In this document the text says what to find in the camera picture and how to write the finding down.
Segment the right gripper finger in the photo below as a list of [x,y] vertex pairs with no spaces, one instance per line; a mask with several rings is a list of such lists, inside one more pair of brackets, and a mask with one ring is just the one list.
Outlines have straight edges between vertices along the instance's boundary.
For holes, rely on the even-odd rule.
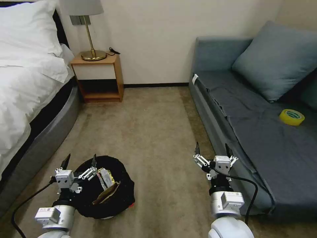
[[195,147],[195,152],[193,155],[193,160],[195,163],[204,171],[204,172],[209,172],[211,170],[210,167],[210,161],[205,159],[201,154],[200,154],[200,147],[199,143],[196,142],[196,147]]
[[234,156],[232,149],[229,147],[228,144],[225,144],[225,150],[226,150],[226,154],[229,157],[230,160],[230,166],[232,167],[234,165],[234,163],[239,160],[238,157]]

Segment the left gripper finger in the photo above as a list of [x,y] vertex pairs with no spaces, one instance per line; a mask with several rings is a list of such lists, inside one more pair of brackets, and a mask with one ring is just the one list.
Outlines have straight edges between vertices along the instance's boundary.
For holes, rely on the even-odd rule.
[[71,154],[68,154],[67,157],[62,161],[60,167],[55,169],[55,173],[56,174],[61,172],[62,170],[66,170],[67,169],[70,157],[71,157]]
[[96,154],[94,154],[92,161],[91,161],[91,167],[88,168],[85,172],[83,172],[81,175],[79,175],[79,179],[86,180],[90,179],[90,177],[93,177],[95,174],[95,171],[97,171],[96,167]]

